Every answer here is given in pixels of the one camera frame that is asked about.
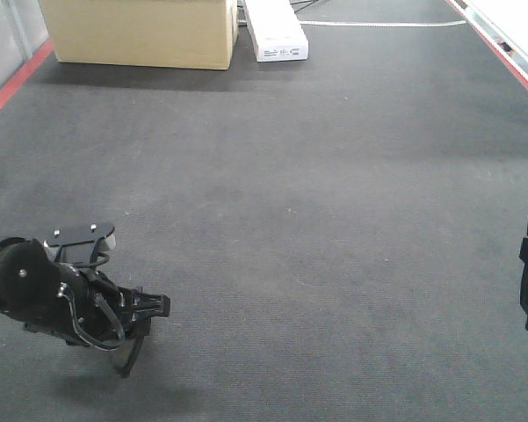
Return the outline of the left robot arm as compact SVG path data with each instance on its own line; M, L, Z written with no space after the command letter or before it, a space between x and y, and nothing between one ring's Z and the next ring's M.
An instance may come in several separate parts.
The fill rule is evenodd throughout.
M168 317L170 298L119 287L96 264L51 260L37 240L0 242L0 314L70 346L112 351Z

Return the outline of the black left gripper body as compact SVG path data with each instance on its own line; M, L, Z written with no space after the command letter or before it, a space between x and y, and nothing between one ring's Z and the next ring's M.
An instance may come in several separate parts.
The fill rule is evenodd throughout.
M70 346L138 352L150 333L151 319L170 315L166 295L119 287L91 268L57 268L61 280L53 296L25 317L29 332L61 338Z

